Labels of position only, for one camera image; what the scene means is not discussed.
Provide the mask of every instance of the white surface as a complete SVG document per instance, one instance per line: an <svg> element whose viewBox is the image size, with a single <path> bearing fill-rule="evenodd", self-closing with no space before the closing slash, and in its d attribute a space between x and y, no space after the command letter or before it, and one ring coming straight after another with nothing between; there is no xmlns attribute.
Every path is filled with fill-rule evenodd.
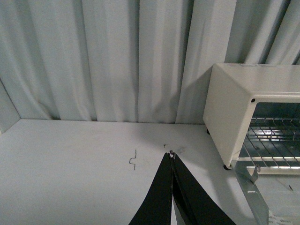
<svg viewBox="0 0 300 225"><path fill-rule="evenodd" d="M255 224L205 126L57 120L0 136L0 224L128 224L169 150L236 224Z"/></svg>
<svg viewBox="0 0 300 225"><path fill-rule="evenodd" d="M300 175L260 175L255 184L275 216L300 224Z"/></svg>
<svg viewBox="0 0 300 225"><path fill-rule="evenodd" d="M0 81L0 135L19 119L20 116Z"/></svg>
<svg viewBox="0 0 300 225"><path fill-rule="evenodd" d="M300 102L299 84L298 65L214 65L203 119L225 165L239 156L256 104Z"/></svg>

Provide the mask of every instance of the metal clip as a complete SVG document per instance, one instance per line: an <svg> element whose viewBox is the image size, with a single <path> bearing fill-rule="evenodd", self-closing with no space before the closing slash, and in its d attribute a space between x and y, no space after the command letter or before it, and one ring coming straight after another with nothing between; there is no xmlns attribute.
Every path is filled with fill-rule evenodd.
<svg viewBox="0 0 300 225"><path fill-rule="evenodd" d="M135 163L131 163L131 160L134 159L134 158L130 158L130 159L129 159L129 164L134 165L134 170L135 170Z"/></svg>
<svg viewBox="0 0 300 225"><path fill-rule="evenodd" d="M175 159L175 157L176 157L176 153L175 152L173 152L172 150L170 151L170 154L171 155L173 155L173 159Z"/></svg>
<svg viewBox="0 0 300 225"><path fill-rule="evenodd" d="M251 180L251 182L252 182L253 185L255 184L255 182L256 182L257 179L258 179L258 172L257 172L257 171L258 171L258 172L261 171L261 167L260 167L259 165L255 165L253 174L252 174L252 176L250 177L250 180Z"/></svg>

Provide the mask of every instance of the toaster oven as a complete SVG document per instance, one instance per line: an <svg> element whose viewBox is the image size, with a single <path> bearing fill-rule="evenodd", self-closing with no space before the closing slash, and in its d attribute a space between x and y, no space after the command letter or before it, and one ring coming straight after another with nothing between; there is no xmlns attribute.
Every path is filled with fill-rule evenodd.
<svg viewBox="0 0 300 225"><path fill-rule="evenodd" d="M215 64L203 120L258 224L300 224L300 66Z"/></svg>

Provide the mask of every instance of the white shelf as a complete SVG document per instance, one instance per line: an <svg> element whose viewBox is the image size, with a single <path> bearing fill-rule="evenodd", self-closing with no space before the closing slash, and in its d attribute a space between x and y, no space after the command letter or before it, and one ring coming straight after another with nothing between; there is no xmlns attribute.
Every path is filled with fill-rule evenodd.
<svg viewBox="0 0 300 225"><path fill-rule="evenodd" d="M0 136L0 224L128 224L169 150L236 224L256 224L204 125L58 120Z"/></svg>

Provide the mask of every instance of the paper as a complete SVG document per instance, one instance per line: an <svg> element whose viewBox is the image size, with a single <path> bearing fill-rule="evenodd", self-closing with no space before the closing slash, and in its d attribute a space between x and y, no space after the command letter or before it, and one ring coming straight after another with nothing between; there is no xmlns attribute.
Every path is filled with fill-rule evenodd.
<svg viewBox="0 0 300 225"><path fill-rule="evenodd" d="M293 223L283 217L274 216L272 211L269 210L269 225L293 225Z"/></svg>

